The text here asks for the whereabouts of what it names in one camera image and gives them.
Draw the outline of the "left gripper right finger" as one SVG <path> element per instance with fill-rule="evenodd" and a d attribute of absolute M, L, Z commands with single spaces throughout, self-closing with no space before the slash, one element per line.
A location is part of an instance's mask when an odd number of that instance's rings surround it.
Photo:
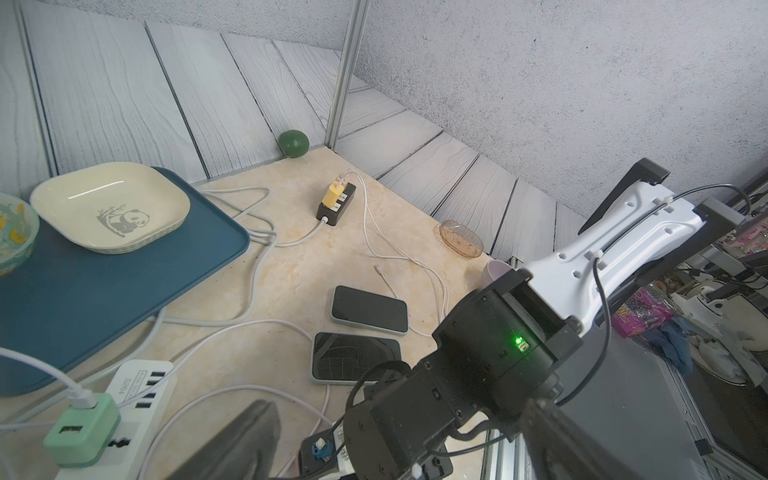
<path fill-rule="evenodd" d="M 520 428 L 539 480 L 641 479 L 552 401 L 528 400 Z"/>

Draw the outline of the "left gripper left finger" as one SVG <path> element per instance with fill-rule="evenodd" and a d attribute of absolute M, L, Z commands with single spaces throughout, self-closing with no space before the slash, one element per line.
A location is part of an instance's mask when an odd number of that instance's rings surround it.
<path fill-rule="evenodd" d="M 169 479 L 268 479 L 281 433 L 274 402 L 256 400 Z"/>

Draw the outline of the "black phone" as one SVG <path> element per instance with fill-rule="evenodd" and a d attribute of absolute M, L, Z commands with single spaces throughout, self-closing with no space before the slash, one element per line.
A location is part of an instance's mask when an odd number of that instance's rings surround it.
<path fill-rule="evenodd" d="M 401 359 L 401 345 L 394 339 L 318 332 L 312 344 L 310 378 L 319 384 L 353 385 L 375 365 Z"/>

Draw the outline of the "light green case phone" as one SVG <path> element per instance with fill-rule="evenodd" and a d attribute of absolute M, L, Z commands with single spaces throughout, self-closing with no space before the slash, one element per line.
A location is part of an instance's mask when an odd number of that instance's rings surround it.
<path fill-rule="evenodd" d="M 332 321 L 384 333 L 409 331 L 408 307 L 403 300 L 339 285 L 331 294 Z"/>

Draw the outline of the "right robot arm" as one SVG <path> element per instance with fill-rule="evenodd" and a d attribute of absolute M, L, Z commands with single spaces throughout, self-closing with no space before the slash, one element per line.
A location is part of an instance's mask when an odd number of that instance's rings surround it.
<path fill-rule="evenodd" d="M 741 211 L 692 204 L 664 186 L 667 171 L 637 161 L 578 232 L 554 253 L 466 295 L 434 331 L 436 350 L 415 366 L 389 361 L 395 380 L 350 396 L 343 444 L 360 479 L 416 479 L 449 458 L 464 424 L 499 440 L 522 437 L 539 479 L 630 479 L 632 470 L 562 411 L 558 368 L 596 320 L 639 288 L 736 229 Z"/>

